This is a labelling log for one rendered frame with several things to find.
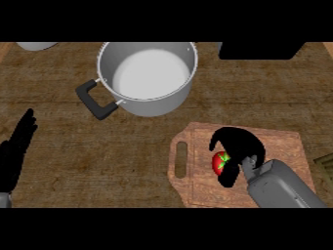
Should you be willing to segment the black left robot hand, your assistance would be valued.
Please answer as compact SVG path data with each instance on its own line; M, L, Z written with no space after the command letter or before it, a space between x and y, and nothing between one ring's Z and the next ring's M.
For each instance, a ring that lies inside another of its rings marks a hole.
M30 108L18 122L10 139L0 144L0 192L10 193L18 184L25 153L37 129L34 110Z

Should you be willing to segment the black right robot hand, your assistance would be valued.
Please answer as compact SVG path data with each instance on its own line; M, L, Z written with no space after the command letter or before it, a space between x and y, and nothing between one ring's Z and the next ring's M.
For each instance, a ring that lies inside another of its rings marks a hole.
M218 182L224 188L231 188L243 159L251 158L254 160L254 169L257 169L264 163L265 148L254 134L236 127L223 127L215 131L209 142L209 150L215 149L217 143L221 143L230 157L218 176Z

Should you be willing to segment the brown wooden cutting board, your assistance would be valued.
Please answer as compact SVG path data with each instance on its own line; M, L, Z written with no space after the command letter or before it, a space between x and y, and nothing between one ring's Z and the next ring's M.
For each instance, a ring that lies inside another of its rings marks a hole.
M170 142L167 176L174 187L183 205L203 208L255 208L257 204L246 192L246 180L239 174L231 188L224 188L217 180L212 170L212 156L224 148L217 144L209 150L209 142L214 132L223 127L221 124L190 122L183 131ZM314 189L308 163L298 132L277 131L245 127L259 139L265 148L265 159L282 160L299 175L299 178ZM174 175L175 146L186 143L186 176Z

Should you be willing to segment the grey metal pot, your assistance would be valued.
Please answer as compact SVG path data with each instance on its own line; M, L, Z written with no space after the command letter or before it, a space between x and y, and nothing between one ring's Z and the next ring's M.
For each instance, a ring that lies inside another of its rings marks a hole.
M184 102L196 69L193 42L106 42L97 55L99 78L77 87L78 98L97 120L119 107L137 116L161 116ZM90 96L99 84L114 96L106 106Z

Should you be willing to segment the black appliance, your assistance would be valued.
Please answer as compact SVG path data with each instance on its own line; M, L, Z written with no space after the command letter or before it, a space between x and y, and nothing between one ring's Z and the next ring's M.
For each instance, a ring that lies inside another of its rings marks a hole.
M218 56L221 60L289 60L302 42L273 42L273 43L218 43Z

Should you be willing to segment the pale grey round object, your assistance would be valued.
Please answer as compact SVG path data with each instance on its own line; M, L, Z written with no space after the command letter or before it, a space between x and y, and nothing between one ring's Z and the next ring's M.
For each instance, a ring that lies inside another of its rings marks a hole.
M55 45L55 42L18 42L18 45L27 51L41 51Z

